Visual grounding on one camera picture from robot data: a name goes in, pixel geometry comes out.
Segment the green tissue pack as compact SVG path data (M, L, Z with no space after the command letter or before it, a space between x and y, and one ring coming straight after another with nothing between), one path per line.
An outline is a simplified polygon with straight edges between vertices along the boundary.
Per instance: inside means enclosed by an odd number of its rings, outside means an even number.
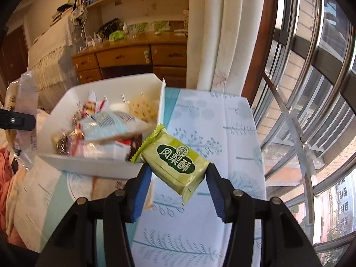
M123 30L116 30L109 35L110 42L116 42L126 38L126 33Z

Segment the dark red chocolate packet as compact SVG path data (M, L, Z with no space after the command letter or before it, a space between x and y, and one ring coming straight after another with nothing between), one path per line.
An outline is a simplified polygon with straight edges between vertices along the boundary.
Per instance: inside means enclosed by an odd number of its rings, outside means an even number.
M128 138L127 141L129 143L130 151L129 151L128 155L126 156L126 160L130 161L131 158L134 156L134 154L139 149L139 147L142 145L142 142L143 142L142 134L138 134L136 136Z

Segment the clear bag orange pastries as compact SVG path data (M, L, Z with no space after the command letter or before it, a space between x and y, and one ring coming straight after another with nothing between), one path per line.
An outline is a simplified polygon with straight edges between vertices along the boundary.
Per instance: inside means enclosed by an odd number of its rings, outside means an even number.
M32 71L10 83L5 109L10 111L10 126L5 131L8 143L21 165L31 168L37 151L37 105L39 91Z

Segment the floral blanket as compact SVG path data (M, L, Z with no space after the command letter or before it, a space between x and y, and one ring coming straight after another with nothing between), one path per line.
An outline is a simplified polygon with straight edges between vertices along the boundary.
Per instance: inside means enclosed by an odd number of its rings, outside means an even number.
M24 178L24 170L19 175L14 174L12 162L14 155L5 137L1 134L1 236L18 247L26 248L16 227L14 226L14 213L19 191L16 189Z

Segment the yellow puffed snack bag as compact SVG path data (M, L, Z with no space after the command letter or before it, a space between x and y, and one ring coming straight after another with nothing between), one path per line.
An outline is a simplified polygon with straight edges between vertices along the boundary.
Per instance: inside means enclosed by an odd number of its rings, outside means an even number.
M145 96L136 97L129 102L129 113L145 122L154 121L158 116L157 108Z

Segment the wooden bookshelf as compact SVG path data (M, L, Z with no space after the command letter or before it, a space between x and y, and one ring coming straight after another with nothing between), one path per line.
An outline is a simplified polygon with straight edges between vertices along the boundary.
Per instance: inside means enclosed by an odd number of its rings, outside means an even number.
M112 19L127 25L154 21L182 21L189 0L93 0L87 8L85 31L92 34Z

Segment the lace-covered furniture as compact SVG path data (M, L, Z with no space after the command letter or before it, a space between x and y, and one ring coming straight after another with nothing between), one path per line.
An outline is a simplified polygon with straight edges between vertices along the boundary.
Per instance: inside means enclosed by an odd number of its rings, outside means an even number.
M69 16L49 28L28 51L28 70L35 75L39 107L47 113L62 96L79 84L72 56L83 45L81 28Z

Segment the green pineapple cake packet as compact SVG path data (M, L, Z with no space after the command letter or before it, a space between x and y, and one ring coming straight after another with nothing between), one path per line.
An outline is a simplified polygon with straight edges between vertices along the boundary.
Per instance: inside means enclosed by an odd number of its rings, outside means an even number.
M143 141L130 161L149 164L152 172L181 196L183 205L203 181L209 165L209 161L168 134L162 124Z

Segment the red white snack packet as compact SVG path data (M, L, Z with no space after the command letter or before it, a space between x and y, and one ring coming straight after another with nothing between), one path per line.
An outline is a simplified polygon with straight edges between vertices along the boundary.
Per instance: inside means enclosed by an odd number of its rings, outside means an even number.
M108 100L104 97L102 100L97 100L96 93L89 90L87 99L80 104L80 118L83 119L103 111L108 106Z

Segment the white red-edged snack bag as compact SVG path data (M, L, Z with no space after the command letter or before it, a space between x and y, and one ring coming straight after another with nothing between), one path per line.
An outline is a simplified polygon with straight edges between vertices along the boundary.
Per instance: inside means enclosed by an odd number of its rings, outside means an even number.
M131 155L132 144L132 139L113 140L100 144L79 140L71 145L69 154L72 157L127 161Z

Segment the white plastic storage bin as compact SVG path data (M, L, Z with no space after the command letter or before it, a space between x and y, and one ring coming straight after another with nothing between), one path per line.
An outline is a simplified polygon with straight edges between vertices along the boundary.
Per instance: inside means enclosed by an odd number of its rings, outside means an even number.
M129 162L120 140L146 138L163 122L166 83L138 74L72 87L37 136L36 154L59 171L128 179L141 165Z

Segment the white curtain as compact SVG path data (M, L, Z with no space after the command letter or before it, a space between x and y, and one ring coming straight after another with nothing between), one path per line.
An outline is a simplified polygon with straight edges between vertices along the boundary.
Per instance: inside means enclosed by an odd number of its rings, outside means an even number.
M186 86L240 95L264 0L189 0Z

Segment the wooden desk with drawers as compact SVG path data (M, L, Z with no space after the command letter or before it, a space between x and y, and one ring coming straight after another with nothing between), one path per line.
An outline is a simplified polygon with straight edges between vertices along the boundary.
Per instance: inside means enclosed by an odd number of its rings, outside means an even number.
M155 74L167 87L186 88L187 36L179 32L145 32L103 42L72 56L81 84L137 74Z

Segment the light blue clear snack bag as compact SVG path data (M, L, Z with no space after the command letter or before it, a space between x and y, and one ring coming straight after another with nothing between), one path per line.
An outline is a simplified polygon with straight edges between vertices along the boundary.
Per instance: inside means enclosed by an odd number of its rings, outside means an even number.
M79 120L77 128L85 141L95 142L142 134L150 129L150 125L122 111L101 111Z

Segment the white tree-print tablecloth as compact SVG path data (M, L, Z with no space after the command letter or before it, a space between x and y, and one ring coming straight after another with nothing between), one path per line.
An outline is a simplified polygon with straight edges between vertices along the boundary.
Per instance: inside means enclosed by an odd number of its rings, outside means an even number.
M266 198L257 129L245 98L167 88L164 126L213 163L234 189ZM13 227L27 248L39 252L76 199L102 199L124 185L124 180L59 171L37 158L30 170L19 171L11 191ZM231 226L218 217L206 180L195 184L187 202L158 177L152 185L148 207L126 226L135 265L221 266Z

